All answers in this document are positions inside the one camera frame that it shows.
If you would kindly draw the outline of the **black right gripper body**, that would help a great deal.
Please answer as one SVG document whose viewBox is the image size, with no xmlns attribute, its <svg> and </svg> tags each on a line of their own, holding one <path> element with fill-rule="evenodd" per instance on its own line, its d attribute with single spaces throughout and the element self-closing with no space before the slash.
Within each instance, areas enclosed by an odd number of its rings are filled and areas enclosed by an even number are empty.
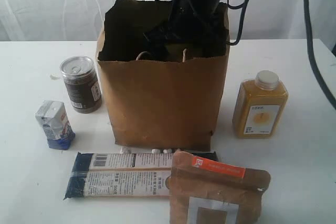
<svg viewBox="0 0 336 224">
<path fill-rule="evenodd" d="M 169 17 L 143 33 L 147 59 L 178 59 L 169 49 L 190 50 L 191 57 L 217 57 L 226 51 L 224 12 L 220 0 L 172 0 Z"/>
</svg>

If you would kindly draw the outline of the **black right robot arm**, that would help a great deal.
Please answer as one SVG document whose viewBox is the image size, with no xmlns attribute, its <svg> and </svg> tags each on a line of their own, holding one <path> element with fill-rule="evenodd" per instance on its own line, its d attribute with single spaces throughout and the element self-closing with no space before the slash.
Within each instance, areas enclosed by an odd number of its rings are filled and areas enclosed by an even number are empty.
<svg viewBox="0 0 336 224">
<path fill-rule="evenodd" d="M 169 17 L 143 34 L 148 48 L 137 58 L 171 61 L 167 46 L 182 44 L 204 58 L 224 55 L 228 30 L 219 4 L 220 0 L 172 0 Z"/>
</svg>

